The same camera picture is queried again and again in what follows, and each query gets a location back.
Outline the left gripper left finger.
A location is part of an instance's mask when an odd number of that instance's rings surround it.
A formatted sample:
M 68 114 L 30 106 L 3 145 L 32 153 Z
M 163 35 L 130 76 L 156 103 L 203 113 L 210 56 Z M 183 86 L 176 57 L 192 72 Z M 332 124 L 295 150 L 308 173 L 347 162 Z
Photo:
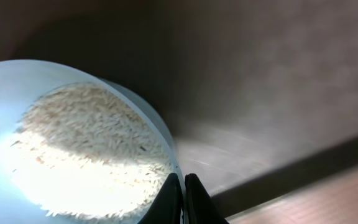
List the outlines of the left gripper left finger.
M 139 224 L 180 224 L 183 197 L 176 173 L 168 175 Z

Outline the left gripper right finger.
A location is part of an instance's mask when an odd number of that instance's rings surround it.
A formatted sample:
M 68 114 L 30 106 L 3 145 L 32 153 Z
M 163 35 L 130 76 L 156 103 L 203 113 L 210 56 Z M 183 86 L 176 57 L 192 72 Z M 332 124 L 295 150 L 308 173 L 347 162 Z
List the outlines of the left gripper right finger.
M 185 176 L 185 187 L 189 224 L 229 224 L 220 216 L 196 174 Z

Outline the light blue rice bowl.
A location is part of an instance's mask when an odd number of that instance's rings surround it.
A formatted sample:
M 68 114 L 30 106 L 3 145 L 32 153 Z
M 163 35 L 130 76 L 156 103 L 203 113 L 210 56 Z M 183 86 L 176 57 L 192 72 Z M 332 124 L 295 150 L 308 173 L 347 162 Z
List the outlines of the light blue rice bowl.
M 63 85 L 92 82 L 102 85 L 132 107 L 158 134 L 184 187 L 175 157 L 175 144 L 160 115 L 133 91 L 75 68 L 41 60 L 0 62 L 0 223 L 73 223 L 71 218 L 47 217 L 45 211 L 27 199 L 10 181 L 13 166 L 8 161 L 7 137 L 16 128 L 26 109 L 40 96 Z

